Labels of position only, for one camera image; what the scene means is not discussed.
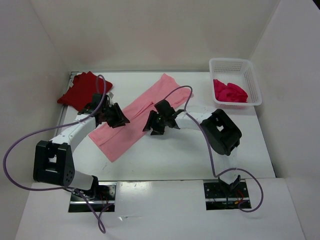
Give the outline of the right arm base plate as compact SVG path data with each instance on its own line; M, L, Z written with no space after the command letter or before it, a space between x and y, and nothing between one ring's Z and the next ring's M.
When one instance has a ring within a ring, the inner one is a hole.
M241 180L233 192L226 197L221 190L217 180L204 181L204 196L206 210L234 210L238 209L239 205L242 209L250 210L252 208L247 184Z

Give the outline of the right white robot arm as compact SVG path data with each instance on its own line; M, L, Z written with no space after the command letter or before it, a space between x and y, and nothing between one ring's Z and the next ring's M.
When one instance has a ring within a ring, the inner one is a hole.
M218 178L220 193L230 197L237 191L241 177L235 168L242 133L222 109L212 113L189 113L179 109L169 114L151 110L142 131L159 136L164 134L166 127L200 130L209 146L211 157L216 157L222 167L222 173L215 176Z

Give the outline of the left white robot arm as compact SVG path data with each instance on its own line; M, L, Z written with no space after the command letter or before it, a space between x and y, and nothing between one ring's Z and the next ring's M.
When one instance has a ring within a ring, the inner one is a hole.
M100 194L99 180L75 169L73 152L82 140L103 122L111 128L123 127L130 121L125 117L118 103L107 104L95 115L92 109L79 112L59 135L49 141L41 140L35 147L33 179L64 188L81 191L89 200Z

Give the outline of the light pink t-shirt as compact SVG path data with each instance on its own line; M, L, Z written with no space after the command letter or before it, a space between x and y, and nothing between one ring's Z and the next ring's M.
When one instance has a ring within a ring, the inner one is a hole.
M175 79L164 73L155 84L124 108L123 113L129 124L112 128L105 123L92 131L89 138L110 162L115 162L145 135L143 128L156 103L166 99L176 109L187 101L190 89L178 87Z

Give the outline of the dark red t-shirt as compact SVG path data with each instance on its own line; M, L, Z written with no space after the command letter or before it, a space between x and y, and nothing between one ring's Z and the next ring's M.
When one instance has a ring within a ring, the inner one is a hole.
M97 76L91 71L76 75L67 92L57 100L57 103L71 106L80 112L92 102L94 94L104 92L104 80L99 78L98 91L96 80Z

